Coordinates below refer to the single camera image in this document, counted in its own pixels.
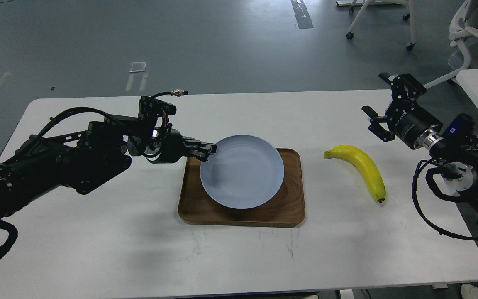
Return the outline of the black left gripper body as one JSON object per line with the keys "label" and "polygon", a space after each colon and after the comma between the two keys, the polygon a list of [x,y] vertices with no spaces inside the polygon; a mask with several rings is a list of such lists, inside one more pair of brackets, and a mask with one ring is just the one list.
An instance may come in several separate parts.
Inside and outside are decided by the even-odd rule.
{"label": "black left gripper body", "polygon": [[146,157],[152,164],[176,163],[181,157],[186,155],[183,136],[176,129],[171,129],[169,135],[161,142],[157,154],[148,154],[152,157]]}

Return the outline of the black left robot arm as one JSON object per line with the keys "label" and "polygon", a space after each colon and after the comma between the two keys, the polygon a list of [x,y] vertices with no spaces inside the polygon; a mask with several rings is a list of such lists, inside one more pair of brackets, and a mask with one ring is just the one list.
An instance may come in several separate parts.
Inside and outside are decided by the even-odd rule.
{"label": "black left robot arm", "polygon": [[4,220],[59,186],[86,195],[126,171],[132,157],[170,164],[181,157],[205,162],[217,145],[181,135],[169,117],[175,105],[161,96],[184,96],[173,90],[141,96],[138,115],[127,117],[90,107],[74,107],[52,117],[37,135],[0,163],[0,260],[18,231]]}

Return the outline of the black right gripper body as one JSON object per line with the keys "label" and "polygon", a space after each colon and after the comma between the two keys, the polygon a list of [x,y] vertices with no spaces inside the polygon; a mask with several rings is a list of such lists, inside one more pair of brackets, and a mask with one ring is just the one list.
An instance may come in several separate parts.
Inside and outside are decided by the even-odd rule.
{"label": "black right gripper body", "polygon": [[392,101],[385,116],[389,130],[412,150],[423,146],[422,135],[425,131],[432,129],[439,132],[443,126],[442,122],[414,100]]}

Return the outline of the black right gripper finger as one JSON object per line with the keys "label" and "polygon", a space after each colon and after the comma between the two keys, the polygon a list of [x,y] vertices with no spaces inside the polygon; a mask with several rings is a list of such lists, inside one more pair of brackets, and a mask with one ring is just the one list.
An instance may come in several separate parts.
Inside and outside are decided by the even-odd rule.
{"label": "black right gripper finger", "polygon": [[417,100],[427,92],[426,87],[411,74],[380,73],[378,77],[389,85],[393,102]]}
{"label": "black right gripper finger", "polygon": [[370,125],[368,130],[376,135],[383,142],[390,142],[395,139],[395,133],[391,130],[385,130],[381,123],[387,123],[385,116],[380,116],[370,106],[362,106],[361,110],[368,116]]}

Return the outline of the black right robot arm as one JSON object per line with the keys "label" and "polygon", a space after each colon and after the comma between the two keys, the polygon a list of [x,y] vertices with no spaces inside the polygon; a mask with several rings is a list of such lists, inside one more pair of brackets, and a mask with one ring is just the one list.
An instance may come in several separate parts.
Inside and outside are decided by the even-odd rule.
{"label": "black right robot arm", "polygon": [[461,113],[441,134],[442,123],[417,104],[426,88],[414,76],[380,73],[379,77],[390,86],[391,103],[383,116],[369,106],[362,108],[370,119],[370,132],[384,142],[399,138],[412,150],[423,147],[430,155],[430,159],[419,161],[413,175],[411,196],[418,214],[440,235],[478,242],[478,237],[452,233],[432,223],[417,198],[417,180],[426,171],[425,181],[432,193],[447,202],[470,204],[478,225],[478,138],[473,133],[473,119]]}

